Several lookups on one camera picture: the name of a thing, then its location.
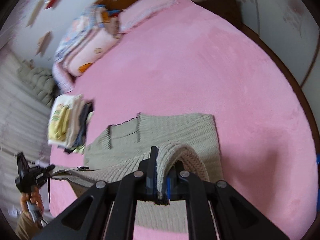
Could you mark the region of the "tan sleeve forearm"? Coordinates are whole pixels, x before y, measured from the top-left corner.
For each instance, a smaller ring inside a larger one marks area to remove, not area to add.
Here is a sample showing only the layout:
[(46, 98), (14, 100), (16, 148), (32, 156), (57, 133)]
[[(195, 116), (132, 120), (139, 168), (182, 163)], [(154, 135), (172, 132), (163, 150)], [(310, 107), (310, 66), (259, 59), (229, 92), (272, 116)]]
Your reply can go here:
[(43, 228), (33, 222), (29, 213), (23, 212), (17, 222), (15, 233), (21, 240), (30, 240)]

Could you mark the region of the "person's left hand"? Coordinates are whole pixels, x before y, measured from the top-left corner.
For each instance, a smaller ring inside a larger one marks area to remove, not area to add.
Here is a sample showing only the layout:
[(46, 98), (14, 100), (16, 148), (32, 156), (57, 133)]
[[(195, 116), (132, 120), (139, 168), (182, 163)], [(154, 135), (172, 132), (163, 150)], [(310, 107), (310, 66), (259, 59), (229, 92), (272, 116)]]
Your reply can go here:
[(40, 210), (40, 213), (43, 214), (44, 207), (43, 207), (42, 197), (37, 187), (34, 186), (33, 191), (31, 193), (21, 193), (20, 205), (22, 208), (22, 212), (25, 215), (31, 217), (28, 210), (27, 201), (31, 202), (32, 204), (36, 204), (36, 206)]

